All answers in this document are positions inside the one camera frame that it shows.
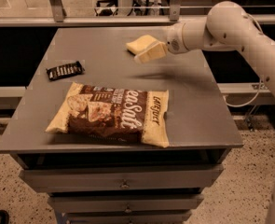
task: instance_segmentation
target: snack bag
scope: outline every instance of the snack bag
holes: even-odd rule
[[[73,83],[48,133],[167,147],[168,91],[136,91]]]

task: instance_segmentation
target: gray tabletop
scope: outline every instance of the gray tabletop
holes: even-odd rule
[[[146,64],[137,64],[126,50],[126,43],[141,35],[165,40],[166,31],[167,27],[59,29],[7,126],[0,153],[160,149],[45,133],[73,81],[111,88],[169,90],[166,128],[171,145],[167,148],[241,147],[241,136],[200,50],[169,53]],[[48,80],[46,68],[74,61],[83,64],[84,75]]]

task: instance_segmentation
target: drawer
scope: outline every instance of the drawer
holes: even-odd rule
[[[131,215],[142,211],[174,211],[196,209],[200,194],[50,197],[48,204],[59,213],[111,213]]]
[[[140,166],[63,170],[25,170],[20,178],[36,192],[209,187],[220,165]]]
[[[138,212],[132,215],[120,213],[66,214],[71,223],[89,224],[141,224],[141,223],[178,223],[187,221],[191,211]]]

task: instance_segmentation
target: speckled floor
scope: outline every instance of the speckled floor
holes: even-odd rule
[[[233,149],[224,161],[225,171],[203,191],[204,200],[185,224],[261,224],[265,222],[275,181],[275,128],[265,114],[253,119],[250,132],[242,116],[233,116],[243,138],[243,148]],[[7,119],[1,133],[6,128]],[[54,224],[47,195],[36,194],[19,178],[19,165],[0,155],[0,209],[11,224]]]

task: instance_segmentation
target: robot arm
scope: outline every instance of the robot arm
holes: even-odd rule
[[[177,23],[167,40],[172,53],[236,50],[275,97],[275,41],[258,30],[239,5],[222,2],[206,18]]]

